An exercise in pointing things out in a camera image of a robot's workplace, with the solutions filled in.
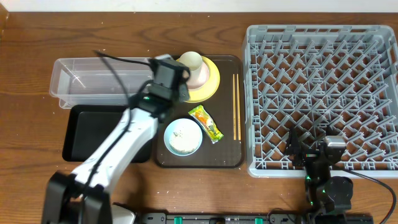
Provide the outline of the light blue bowl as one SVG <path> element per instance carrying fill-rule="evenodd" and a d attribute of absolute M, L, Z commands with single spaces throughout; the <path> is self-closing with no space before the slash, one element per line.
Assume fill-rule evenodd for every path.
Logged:
<path fill-rule="evenodd" d="M 198 148 L 201 146 L 201 144 L 199 145 L 199 147 L 198 147 L 196 150 L 194 150 L 193 152 L 191 152 L 191 153 L 189 153 L 189 154 L 179 154 L 179 153 L 175 152 L 175 151 L 170 147 L 169 138 L 170 138 L 172 129 L 174 128 L 174 125 L 175 125 L 176 120 L 175 120 L 175 121 L 172 121 L 172 122 L 166 127 L 165 132 L 164 132 L 164 144 L 165 144 L 166 148 L 167 148 L 172 154 L 175 154 L 176 156 L 189 156 L 190 154 L 193 154 L 196 150 L 198 150 Z"/>

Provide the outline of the white rice pile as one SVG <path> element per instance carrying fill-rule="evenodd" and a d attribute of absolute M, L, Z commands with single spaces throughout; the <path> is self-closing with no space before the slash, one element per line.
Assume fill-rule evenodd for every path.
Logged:
<path fill-rule="evenodd" d="M 201 131 L 196 122 L 190 119 L 176 120 L 169 144 L 179 154 L 189 154 L 201 144 Z"/>

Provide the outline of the green orange snack wrapper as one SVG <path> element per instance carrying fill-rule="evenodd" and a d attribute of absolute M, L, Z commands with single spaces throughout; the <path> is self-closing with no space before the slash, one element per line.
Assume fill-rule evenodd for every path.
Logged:
<path fill-rule="evenodd" d="M 188 114 L 199 122 L 200 126 L 204 129 L 213 144 L 223 138 L 223 133 L 218 129 L 213 118 L 202 105 L 198 105 L 194 109 L 190 110 Z"/>

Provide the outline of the wooden chopstick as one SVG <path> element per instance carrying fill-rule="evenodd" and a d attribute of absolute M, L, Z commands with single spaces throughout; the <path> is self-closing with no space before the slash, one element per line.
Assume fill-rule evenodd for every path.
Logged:
<path fill-rule="evenodd" d="M 234 133 L 234 141 L 236 140 L 236 82 L 235 82 L 235 74 L 233 74 L 233 133 Z"/>
<path fill-rule="evenodd" d="M 238 117 L 238 140 L 241 140 L 241 112 L 240 112 L 240 91 L 239 74 L 236 74 L 236 94 L 237 94 L 237 117 Z"/>

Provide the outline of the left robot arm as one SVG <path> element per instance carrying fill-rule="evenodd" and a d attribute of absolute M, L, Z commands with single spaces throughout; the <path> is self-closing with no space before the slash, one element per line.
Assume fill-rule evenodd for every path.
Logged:
<path fill-rule="evenodd" d="M 56 172 L 45 193 L 42 223 L 134 223 L 134 212 L 110 196 L 141 148 L 156 134 L 174 104 L 189 99 L 184 81 L 149 80 L 128 98 L 129 106 L 99 148 L 71 174 Z"/>

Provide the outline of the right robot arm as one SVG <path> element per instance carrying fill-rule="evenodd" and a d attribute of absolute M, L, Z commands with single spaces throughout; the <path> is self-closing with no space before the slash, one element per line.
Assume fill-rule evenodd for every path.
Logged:
<path fill-rule="evenodd" d="M 296 218 L 296 223 L 347 223 L 345 211 L 351 209 L 353 182 L 348 177 L 332 176 L 330 167 L 341 160 L 346 150 L 342 136 L 326 135 L 316 149 L 302 146 L 294 128 L 289 131 L 286 156 L 295 167 L 306 172 L 305 190 L 311 208 Z"/>

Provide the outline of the grey dishwasher rack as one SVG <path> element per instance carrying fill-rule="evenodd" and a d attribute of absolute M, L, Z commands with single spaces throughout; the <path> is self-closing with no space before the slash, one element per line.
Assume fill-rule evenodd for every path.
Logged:
<path fill-rule="evenodd" d="M 243 41 L 248 173 L 301 178 L 284 154 L 294 128 L 315 149 L 347 148 L 338 175 L 397 177 L 397 39 L 382 25 L 252 25 Z"/>

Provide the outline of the clear plastic waste bin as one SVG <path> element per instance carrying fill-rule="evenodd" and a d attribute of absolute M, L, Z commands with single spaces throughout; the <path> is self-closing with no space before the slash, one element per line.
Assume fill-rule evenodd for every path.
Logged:
<path fill-rule="evenodd" d="M 107 58 L 127 92 L 133 95 L 153 72 L 145 65 Z M 61 108 L 75 105 L 126 105 L 127 99 L 111 71 L 98 57 L 60 58 L 55 61 L 49 94 Z"/>

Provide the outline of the pink bowl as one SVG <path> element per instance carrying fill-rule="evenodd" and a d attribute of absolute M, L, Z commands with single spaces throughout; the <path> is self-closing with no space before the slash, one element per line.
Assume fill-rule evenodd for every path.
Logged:
<path fill-rule="evenodd" d="M 200 68 L 194 70 L 190 74 L 187 81 L 188 89 L 197 89 L 202 87 L 209 79 L 210 72 L 207 64 L 203 62 Z"/>

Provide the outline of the white paper cup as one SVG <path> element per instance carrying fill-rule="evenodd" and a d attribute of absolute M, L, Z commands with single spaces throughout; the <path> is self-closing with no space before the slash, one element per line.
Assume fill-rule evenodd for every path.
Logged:
<path fill-rule="evenodd" d="M 203 64 L 203 59 L 199 53 L 193 51 L 185 52 L 178 61 L 189 68 L 190 78 L 195 79 L 199 76 Z"/>

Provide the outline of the yellow plate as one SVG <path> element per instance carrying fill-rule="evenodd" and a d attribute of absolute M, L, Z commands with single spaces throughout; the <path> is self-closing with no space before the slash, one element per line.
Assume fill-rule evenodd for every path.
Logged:
<path fill-rule="evenodd" d="M 187 103 L 199 103 L 209 99 L 217 91 L 220 84 L 220 72 L 215 63 L 208 57 L 201 56 L 203 62 L 205 62 L 209 68 L 210 77 L 208 81 L 200 88 L 188 89 L 190 99 Z"/>

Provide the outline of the dark brown serving tray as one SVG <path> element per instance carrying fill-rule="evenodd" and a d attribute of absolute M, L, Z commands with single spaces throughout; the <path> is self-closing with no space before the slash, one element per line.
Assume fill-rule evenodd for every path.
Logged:
<path fill-rule="evenodd" d="M 201 102 L 211 115 L 224 137 L 213 144 L 206 133 L 203 133 L 201 146 L 189 156 L 176 156 L 164 144 L 164 131 L 174 120 L 190 119 L 188 112 L 199 103 L 181 103 L 165 123 L 159 126 L 159 132 L 153 139 L 153 160 L 163 168 L 235 168 L 244 160 L 244 130 L 241 123 L 241 140 L 238 140 L 237 94 L 236 94 L 236 140 L 233 133 L 233 74 L 239 74 L 239 87 L 243 86 L 242 63 L 234 55 L 209 55 L 220 71 L 220 85 L 209 99 Z M 240 90 L 240 105 L 243 105 L 244 93 Z"/>

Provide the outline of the black plastic tray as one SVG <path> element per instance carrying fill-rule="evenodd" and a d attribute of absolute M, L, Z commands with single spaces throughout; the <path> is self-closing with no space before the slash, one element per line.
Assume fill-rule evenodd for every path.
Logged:
<path fill-rule="evenodd" d="M 76 105 L 70 110 L 62 157 L 83 162 L 94 153 L 119 123 L 125 106 Z"/>

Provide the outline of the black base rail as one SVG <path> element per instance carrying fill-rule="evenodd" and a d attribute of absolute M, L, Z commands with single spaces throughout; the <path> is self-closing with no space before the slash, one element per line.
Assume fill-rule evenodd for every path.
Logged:
<path fill-rule="evenodd" d="M 318 215 L 315 218 L 286 213 L 266 215 L 194 215 L 165 213 L 143 213 L 135 224 L 373 224 L 367 215 Z"/>

